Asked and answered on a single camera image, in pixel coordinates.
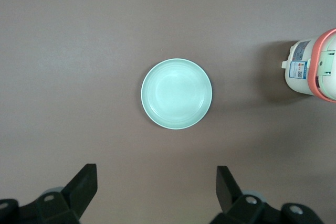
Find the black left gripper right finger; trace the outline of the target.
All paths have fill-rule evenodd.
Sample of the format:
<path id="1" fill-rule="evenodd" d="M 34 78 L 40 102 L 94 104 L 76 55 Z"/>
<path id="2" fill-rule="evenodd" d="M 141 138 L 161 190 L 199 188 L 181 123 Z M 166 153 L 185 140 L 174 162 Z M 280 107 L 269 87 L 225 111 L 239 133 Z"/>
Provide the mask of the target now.
<path id="1" fill-rule="evenodd" d="M 218 166 L 216 195 L 222 212 L 216 223 L 281 223 L 281 213 L 259 197 L 243 194 L 227 166 Z"/>

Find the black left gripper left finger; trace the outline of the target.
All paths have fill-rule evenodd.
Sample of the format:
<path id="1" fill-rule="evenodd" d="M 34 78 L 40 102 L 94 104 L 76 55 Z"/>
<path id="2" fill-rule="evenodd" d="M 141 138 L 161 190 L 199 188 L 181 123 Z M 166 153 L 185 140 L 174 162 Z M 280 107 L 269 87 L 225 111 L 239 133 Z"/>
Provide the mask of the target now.
<path id="1" fill-rule="evenodd" d="M 98 190 L 97 166 L 86 164 L 61 190 L 19 208 L 19 223 L 79 223 Z"/>

